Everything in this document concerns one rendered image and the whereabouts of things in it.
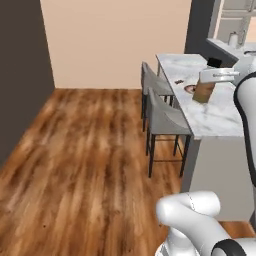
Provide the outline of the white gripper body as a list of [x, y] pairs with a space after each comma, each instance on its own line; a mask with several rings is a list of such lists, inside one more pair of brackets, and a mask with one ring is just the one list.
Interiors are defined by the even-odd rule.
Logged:
[[211, 68], [204, 69], [199, 73], [201, 83], [230, 82], [239, 76], [240, 73], [233, 68]]

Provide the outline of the grey kitchen counter run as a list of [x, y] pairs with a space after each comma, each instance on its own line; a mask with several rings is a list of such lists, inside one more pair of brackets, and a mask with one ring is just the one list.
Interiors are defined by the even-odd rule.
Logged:
[[246, 42], [239, 48], [234, 48], [219, 39], [207, 38], [206, 43], [227, 65], [236, 63], [244, 57], [256, 57], [256, 42]]

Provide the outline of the marble-top dining counter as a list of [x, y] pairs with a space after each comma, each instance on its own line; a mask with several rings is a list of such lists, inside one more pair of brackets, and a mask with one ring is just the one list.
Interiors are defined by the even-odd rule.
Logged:
[[221, 202], [220, 221], [250, 220], [254, 192], [243, 123], [233, 101], [234, 83], [216, 84], [209, 102], [200, 104], [184, 87], [197, 83], [206, 60], [199, 54], [159, 54], [157, 60], [192, 133], [181, 190], [215, 192]]

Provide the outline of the small black box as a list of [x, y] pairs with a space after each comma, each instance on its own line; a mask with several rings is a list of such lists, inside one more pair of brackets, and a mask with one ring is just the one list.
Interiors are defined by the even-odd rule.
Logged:
[[219, 68], [222, 64], [222, 61], [217, 58], [210, 57], [207, 61], [209, 67]]

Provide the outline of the white jar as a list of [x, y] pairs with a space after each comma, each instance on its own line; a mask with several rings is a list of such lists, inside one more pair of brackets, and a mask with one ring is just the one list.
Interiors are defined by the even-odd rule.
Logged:
[[238, 44], [238, 34], [236, 32], [232, 32], [229, 36], [228, 45], [236, 48]]

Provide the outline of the grey bar stool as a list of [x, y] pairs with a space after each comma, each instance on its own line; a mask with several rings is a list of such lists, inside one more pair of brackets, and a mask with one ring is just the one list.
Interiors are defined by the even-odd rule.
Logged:
[[146, 62], [141, 64], [141, 87], [142, 87], [142, 130], [145, 130], [147, 118], [147, 96], [148, 89], [152, 88], [159, 96], [163, 96], [164, 100], [170, 98], [173, 102], [174, 93], [167, 81], [157, 76]]
[[148, 89], [147, 101], [147, 137], [146, 154], [149, 156], [148, 177], [151, 177], [155, 153], [155, 141], [159, 135], [175, 135], [173, 154], [179, 147], [178, 140], [181, 135], [186, 137], [182, 156], [180, 175], [183, 175], [185, 162], [188, 154], [188, 147], [191, 139], [189, 126], [181, 110], [167, 105], [160, 96], [152, 89]]

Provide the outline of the pale wall cabinets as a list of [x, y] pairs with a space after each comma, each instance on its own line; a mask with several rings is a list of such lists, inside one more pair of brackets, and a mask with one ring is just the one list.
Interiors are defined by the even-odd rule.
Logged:
[[252, 17], [256, 17], [256, 0], [221, 0], [214, 38], [227, 43], [230, 34], [236, 33], [242, 46]]

